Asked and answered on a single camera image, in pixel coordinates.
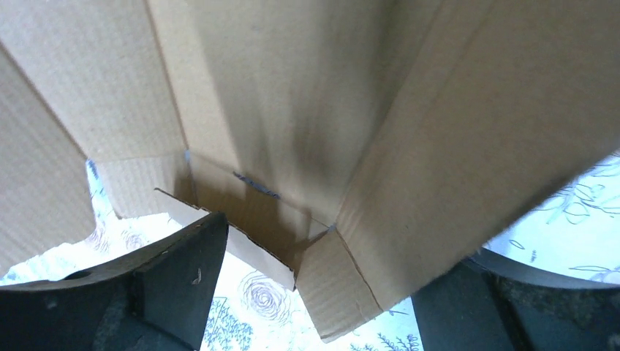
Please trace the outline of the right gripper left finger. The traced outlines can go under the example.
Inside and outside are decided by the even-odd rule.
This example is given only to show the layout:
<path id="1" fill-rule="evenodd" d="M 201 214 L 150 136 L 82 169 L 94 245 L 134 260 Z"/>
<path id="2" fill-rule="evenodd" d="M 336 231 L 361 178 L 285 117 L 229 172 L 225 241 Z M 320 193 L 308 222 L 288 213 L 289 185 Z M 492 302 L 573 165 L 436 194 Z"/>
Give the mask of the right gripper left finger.
<path id="1" fill-rule="evenodd" d="M 3 350 L 198 350 L 226 252 L 223 213 L 58 281 L 1 288 Z"/>

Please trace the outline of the brown cardboard box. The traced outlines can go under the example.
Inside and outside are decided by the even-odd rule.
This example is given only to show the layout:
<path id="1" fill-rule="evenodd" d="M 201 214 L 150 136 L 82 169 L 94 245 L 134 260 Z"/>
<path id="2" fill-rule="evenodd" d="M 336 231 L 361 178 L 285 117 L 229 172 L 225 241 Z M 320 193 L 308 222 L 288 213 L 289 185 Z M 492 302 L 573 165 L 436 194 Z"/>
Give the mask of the brown cardboard box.
<path id="1" fill-rule="evenodd" d="M 1 269 L 156 189 L 295 270 L 325 341 L 619 148 L 617 1 L 3 1 Z"/>

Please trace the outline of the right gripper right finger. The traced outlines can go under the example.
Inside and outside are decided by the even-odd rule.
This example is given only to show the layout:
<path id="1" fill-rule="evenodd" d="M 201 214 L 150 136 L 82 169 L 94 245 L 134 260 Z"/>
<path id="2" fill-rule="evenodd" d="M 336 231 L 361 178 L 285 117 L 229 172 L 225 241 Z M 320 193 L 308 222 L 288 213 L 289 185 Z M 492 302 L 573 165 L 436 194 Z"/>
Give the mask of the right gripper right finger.
<path id="1" fill-rule="evenodd" d="M 487 249 L 412 295 L 425 350 L 618 350 L 619 286 Z"/>

